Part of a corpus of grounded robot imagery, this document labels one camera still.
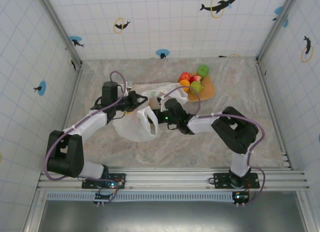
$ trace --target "green apple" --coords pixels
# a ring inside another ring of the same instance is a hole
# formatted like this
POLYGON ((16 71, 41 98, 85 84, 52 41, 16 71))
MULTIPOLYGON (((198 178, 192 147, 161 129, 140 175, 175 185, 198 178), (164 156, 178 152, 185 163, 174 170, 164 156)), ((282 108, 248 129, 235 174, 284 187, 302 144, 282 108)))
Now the green apple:
POLYGON ((199 65, 196 69, 196 73, 202 78, 206 77, 209 74, 209 67, 205 64, 199 65))
MULTIPOLYGON (((190 86, 195 89, 198 93, 203 90, 204 86, 199 82, 199 81, 193 81, 190 86)), ((195 95, 196 93, 194 92, 193 89, 190 89, 191 94, 195 95)))

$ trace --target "bag handle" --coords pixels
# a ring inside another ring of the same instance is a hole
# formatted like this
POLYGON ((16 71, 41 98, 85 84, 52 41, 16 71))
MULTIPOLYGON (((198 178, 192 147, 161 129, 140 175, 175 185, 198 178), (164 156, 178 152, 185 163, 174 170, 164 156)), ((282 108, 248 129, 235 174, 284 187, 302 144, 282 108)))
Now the bag handle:
POLYGON ((140 119, 143 128, 147 130, 152 136, 156 136, 159 133, 158 119, 155 113, 150 108, 150 106, 147 106, 143 109, 138 110, 136 116, 140 119), (151 126, 150 126, 148 117, 151 119, 152 123, 154 124, 155 134, 151 132, 151 126))

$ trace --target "orange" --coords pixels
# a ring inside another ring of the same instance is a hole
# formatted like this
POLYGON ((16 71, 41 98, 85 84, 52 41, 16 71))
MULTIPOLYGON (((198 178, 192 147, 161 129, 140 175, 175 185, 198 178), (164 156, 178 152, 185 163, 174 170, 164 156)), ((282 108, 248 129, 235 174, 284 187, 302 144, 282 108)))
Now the orange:
POLYGON ((183 79, 179 81, 179 84, 182 86, 190 86, 189 80, 183 79))

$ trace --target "dark floor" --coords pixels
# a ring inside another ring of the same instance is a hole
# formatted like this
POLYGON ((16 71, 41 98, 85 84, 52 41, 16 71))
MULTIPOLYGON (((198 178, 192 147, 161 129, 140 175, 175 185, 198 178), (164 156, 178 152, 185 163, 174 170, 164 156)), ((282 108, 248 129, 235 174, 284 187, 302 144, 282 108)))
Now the dark floor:
POLYGON ((225 202, 49 201, 41 232, 304 232, 293 192, 264 192, 245 208, 225 202))

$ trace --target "wooden cutting board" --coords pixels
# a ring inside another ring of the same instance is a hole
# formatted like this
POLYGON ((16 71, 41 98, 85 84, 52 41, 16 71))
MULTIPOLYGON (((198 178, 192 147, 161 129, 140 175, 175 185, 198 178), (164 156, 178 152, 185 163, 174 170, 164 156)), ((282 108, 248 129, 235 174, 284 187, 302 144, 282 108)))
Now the wooden cutting board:
MULTIPOLYGON (((199 93, 200 100, 204 101, 212 98, 216 93, 216 89, 210 77, 209 76, 204 77, 203 80, 201 81, 201 84, 204 86, 204 88, 199 93)), ((187 94, 190 102, 198 101, 198 97, 195 94, 192 94, 190 90, 188 90, 187 94)))

